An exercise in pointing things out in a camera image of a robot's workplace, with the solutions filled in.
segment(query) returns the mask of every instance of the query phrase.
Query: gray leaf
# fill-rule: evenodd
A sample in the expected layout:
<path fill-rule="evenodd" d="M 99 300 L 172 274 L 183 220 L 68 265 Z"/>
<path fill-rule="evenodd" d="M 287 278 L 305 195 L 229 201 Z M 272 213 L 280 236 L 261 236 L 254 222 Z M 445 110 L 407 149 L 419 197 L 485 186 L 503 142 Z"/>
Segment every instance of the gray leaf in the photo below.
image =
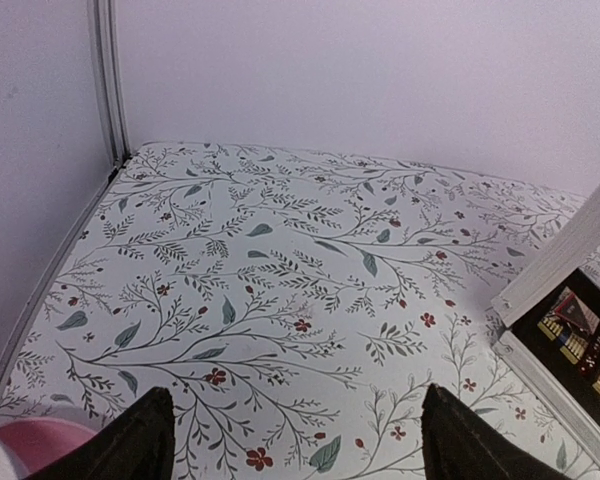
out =
<path fill-rule="evenodd" d="M 376 237 L 379 243 L 387 243 L 389 241 L 389 237 L 391 237 L 391 232 L 388 228 L 385 228 L 380 234 Z"/>
<path fill-rule="evenodd" d="M 378 266 L 376 265 L 376 257 L 367 252 L 362 252 L 362 264 L 367 271 L 374 277 L 378 274 Z"/>
<path fill-rule="evenodd" d="M 362 184 L 362 186 L 369 192 L 371 193 L 371 195 L 374 195 L 373 193 L 373 187 L 371 186 L 371 184 L 369 182 L 364 182 Z"/>
<path fill-rule="evenodd" d="M 187 190 L 187 193 L 184 194 L 184 197 L 187 198 L 189 195 L 195 195 L 200 190 L 202 190 L 202 187 L 200 185 L 194 185 L 189 190 Z"/>
<path fill-rule="evenodd" d="M 273 232 L 273 229 L 266 223 L 261 223 L 256 228 L 247 233 L 247 237 L 257 237 L 258 235 L 266 235 Z"/>
<path fill-rule="evenodd" d="M 53 400 L 54 402 L 67 402 L 73 404 L 73 400 L 71 400 L 64 393 L 54 393 L 53 395 L 51 395 L 51 400 Z"/>
<path fill-rule="evenodd" d="M 135 395 L 136 392 L 138 391 L 138 380 L 136 379 L 136 377 L 134 377 L 132 374 L 130 374 L 126 370 L 120 370 L 118 372 L 118 376 L 120 378 L 122 378 L 125 382 L 127 382 L 127 386 L 129 387 L 129 390 L 131 390 L 133 392 L 133 394 Z"/>
<path fill-rule="evenodd" d="M 247 257 L 249 258 L 269 258 L 269 255 L 266 253 L 259 252 L 258 250 L 249 250 L 247 252 Z"/>
<path fill-rule="evenodd" d="M 517 250 L 514 250 L 511 247 L 507 247 L 507 252 L 509 253 L 509 255 L 511 255 L 512 257 L 524 257 L 524 253 L 519 252 Z"/>
<path fill-rule="evenodd" d="M 564 444 L 564 440 L 562 440 L 562 445 L 560 445 L 560 450 L 558 450 L 558 456 L 556 457 L 556 467 L 558 467 L 558 470 L 561 471 L 567 468 L 567 447 Z"/>
<path fill-rule="evenodd" d="M 338 453 L 340 453 L 340 435 L 311 455 L 309 465 L 315 467 L 318 473 L 328 472 L 336 463 Z"/>
<path fill-rule="evenodd" d="M 489 413 L 489 412 L 494 412 L 494 411 L 496 411 L 496 410 L 498 410 L 498 409 L 497 409 L 497 408 L 490 408 L 490 407 L 488 407 L 488 408 L 476 408 L 476 409 L 474 410 L 474 412 L 475 412 L 477 415 L 486 415 L 487 413 Z"/>
<path fill-rule="evenodd" d="M 233 308 L 227 297 L 224 297 L 224 305 L 222 305 L 222 323 L 230 325 L 236 320 L 236 309 Z"/>
<path fill-rule="evenodd" d="M 219 357 L 220 355 L 222 355 L 222 352 L 224 352 L 225 348 L 227 348 L 227 347 L 210 348 L 209 350 L 206 350 L 202 353 L 198 353 L 198 354 L 194 355 L 193 357 L 191 357 L 191 359 L 192 360 L 208 360 L 210 358 L 216 358 L 216 357 Z"/>
<path fill-rule="evenodd" d="M 338 247 L 334 247 L 330 243 L 323 242 L 322 240 L 316 240 L 315 243 L 316 245 L 320 245 L 321 247 L 324 247 L 327 250 L 331 250 L 332 252 L 338 252 L 346 256 L 346 254 L 342 250 L 340 250 Z"/>
<path fill-rule="evenodd" d="M 87 314 L 82 310 L 78 310 L 67 318 L 62 325 L 58 325 L 56 328 L 60 331 L 68 330 L 70 328 L 84 327 L 89 320 Z"/>
<path fill-rule="evenodd" d="M 120 348 L 125 348 L 127 345 L 129 345 L 129 343 L 131 343 L 133 337 L 136 336 L 136 333 L 138 333 L 139 328 L 140 322 L 125 328 L 122 332 L 118 334 L 118 336 L 113 342 Z"/>

